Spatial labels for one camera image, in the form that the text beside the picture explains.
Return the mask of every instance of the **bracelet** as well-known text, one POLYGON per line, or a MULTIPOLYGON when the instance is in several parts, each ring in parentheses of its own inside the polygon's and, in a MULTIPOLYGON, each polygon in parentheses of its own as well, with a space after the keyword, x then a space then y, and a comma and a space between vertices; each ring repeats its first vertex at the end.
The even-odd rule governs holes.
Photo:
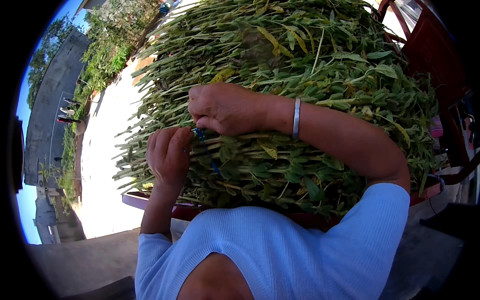
POLYGON ((300 122, 300 98, 295 99, 295 114, 293 115, 293 134, 294 139, 299 138, 299 122, 300 122))

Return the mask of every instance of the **light blue sweater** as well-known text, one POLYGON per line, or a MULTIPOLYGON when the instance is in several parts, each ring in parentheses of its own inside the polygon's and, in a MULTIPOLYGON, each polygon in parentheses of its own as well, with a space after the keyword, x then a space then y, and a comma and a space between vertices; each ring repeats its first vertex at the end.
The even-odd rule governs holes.
POLYGON ((260 207, 206 210, 175 244, 159 233, 140 235, 137 299, 176 299, 190 272, 212 252, 237 265, 258 300, 377 299, 409 200, 397 185, 375 184, 326 233, 260 207))

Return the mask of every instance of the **skin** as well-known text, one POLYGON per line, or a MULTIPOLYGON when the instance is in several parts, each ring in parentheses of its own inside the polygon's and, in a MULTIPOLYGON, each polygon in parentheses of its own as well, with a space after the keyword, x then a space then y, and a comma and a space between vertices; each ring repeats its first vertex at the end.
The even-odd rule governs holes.
MULTIPOLYGON (((293 132, 294 99, 225 83, 195 86, 189 96, 189 112, 200 129, 229 136, 257 130, 293 132)), ((299 138, 366 177, 369 186, 389 182, 410 192, 403 153, 382 130, 364 120, 301 103, 299 138)), ((189 127, 157 130, 149 137, 146 160, 156 179, 141 233, 162 233, 171 239, 171 211, 186 180, 191 140, 189 127)), ((253 295, 235 263, 212 253, 189 274, 177 299, 253 299, 253 295)))

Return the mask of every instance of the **sky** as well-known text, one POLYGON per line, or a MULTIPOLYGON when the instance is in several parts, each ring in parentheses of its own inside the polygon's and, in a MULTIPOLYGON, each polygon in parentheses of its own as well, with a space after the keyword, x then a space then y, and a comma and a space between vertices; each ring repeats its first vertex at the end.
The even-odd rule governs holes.
MULTIPOLYGON (((82 0, 68 0, 60 8, 58 13, 53 17, 55 19, 61 19, 66 13, 69 13, 70 17, 73 17, 82 3, 82 0)), ((87 23, 84 21, 86 10, 81 10, 73 20, 74 25, 83 26, 83 30, 88 28, 87 23)), ((18 97, 17 116, 23 122, 22 128, 24 131, 24 139, 27 134, 28 120, 30 119, 30 108, 27 104, 28 96, 28 83, 27 74, 29 68, 25 70, 24 77, 22 79, 22 85, 20 86, 20 94, 18 97)), ((36 188, 32 185, 26 185, 24 183, 23 189, 17 194, 17 203, 20 211, 20 221, 22 223, 22 229, 25 234, 26 241, 30 244, 41 244, 38 231, 34 226, 33 219, 35 219, 35 200, 36 200, 36 188)))

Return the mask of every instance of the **forearm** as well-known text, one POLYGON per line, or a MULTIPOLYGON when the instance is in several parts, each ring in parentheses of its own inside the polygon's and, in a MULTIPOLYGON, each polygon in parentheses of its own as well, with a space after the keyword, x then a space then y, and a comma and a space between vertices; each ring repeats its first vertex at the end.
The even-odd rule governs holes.
POLYGON ((173 187, 155 181, 152 194, 145 208, 140 233, 161 233, 172 239, 170 221, 172 208, 180 193, 180 187, 173 187))
MULTIPOLYGON (((262 129, 293 132, 294 100, 265 95, 267 117, 262 129)), ((407 161, 379 128, 349 114, 301 103, 299 138, 344 162, 368 184, 392 182, 410 191, 407 161)))

